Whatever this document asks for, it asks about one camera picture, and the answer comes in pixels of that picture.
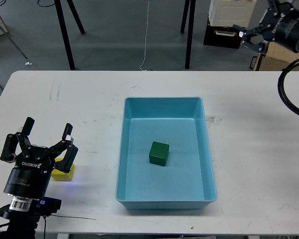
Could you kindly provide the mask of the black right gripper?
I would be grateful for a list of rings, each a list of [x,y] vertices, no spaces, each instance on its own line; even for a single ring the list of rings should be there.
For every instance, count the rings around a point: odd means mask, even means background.
[[[276,42],[290,51],[299,52],[299,10],[292,6],[292,0],[267,0],[267,2],[269,8],[263,16],[263,25],[250,30],[233,25],[233,28],[239,31],[242,45],[257,53],[266,53],[267,42],[255,44],[251,41],[252,37],[260,34],[268,42]]]

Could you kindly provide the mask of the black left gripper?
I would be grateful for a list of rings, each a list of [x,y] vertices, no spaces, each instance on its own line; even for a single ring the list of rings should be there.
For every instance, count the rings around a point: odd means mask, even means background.
[[[69,173],[78,148],[71,136],[73,126],[67,123],[61,140],[54,146],[31,146],[28,136],[35,120],[27,117],[21,131],[8,134],[5,139],[0,160],[15,162],[11,170],[4,193],[17,197],[41,200],[44,198],[52,169]],[[19,145],[21,153],[15,153]],[[63,159],[55,161],[62,153]]]

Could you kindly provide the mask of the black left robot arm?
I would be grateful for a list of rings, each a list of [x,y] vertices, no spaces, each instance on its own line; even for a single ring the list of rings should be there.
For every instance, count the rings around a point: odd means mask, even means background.
[[[0,239],[33,239],[40,218],[56,213],[61,200],[45,193],[54,169],[69,173],[78,148],[73,143],[73,126],[67,123],[61,140],[51,146],[31,144],[29,135],[34,119],[28,117],[20,132],[8,134],[0,160],[14,163],[4,193],[12,196],[10,204],[0,208]]]

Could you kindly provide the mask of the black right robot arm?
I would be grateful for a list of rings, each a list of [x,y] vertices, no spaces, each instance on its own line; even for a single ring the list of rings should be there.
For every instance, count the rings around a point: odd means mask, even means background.
[[[299,53],[299,10],[291,2],[269,0],[259,26],[245,29],[238,25],[242,44],[258,53],[267,53],[270,42],[274,42],[294,53]]]

